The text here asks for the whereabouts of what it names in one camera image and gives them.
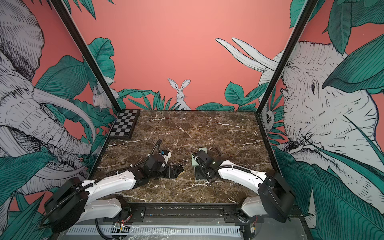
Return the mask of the mint green box lid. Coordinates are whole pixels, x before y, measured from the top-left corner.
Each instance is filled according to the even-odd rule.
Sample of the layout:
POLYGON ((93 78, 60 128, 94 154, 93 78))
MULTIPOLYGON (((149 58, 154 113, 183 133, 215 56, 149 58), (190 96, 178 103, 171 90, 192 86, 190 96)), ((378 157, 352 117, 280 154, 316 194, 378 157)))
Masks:
MULTIPOLYGON (((204 151, 206 154, 208 153, 206 147, 199 148, 198 152, 199 151, 204 151)), ((192 153, 191 154, 191 161, 192 161, 192 167, 198 167, 199 166, 199 162, 197 161, 197 153, 192 153)))

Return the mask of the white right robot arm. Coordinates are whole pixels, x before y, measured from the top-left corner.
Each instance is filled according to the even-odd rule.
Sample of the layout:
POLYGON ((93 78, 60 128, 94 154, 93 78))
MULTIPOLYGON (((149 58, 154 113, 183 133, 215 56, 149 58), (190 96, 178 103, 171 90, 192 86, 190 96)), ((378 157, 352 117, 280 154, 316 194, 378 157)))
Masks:
POLYGON ((214 159, 203 150, 192 153, 192 156, 204 179, 232 181, 257 194, 255 197, 245 198, 238 205, 235 214, 241 222, 254 222, 262 215, 268 215, 280 223, 285 223, 290 218, 296 195, 280 173, 250 170, 229 160, 224 161, 222 156, 214 159))

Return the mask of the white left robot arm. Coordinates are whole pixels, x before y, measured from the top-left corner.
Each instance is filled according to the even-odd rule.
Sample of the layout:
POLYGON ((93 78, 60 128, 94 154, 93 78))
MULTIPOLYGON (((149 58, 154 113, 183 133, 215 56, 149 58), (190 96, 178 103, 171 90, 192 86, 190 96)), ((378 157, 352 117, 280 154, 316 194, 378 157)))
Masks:
POLYGON ((131 167, 106 174, 101 179, 81 181, 78 177, 67 180, 45 203, 46 214, 38 224, 60 233, 78 222, 114 218, 122 210, 122 201, 101 198, 120 191, 139 188, 152 179, 176 179, 185 169, 182 165, 168 164, 168 151, 153 154, 131 167))

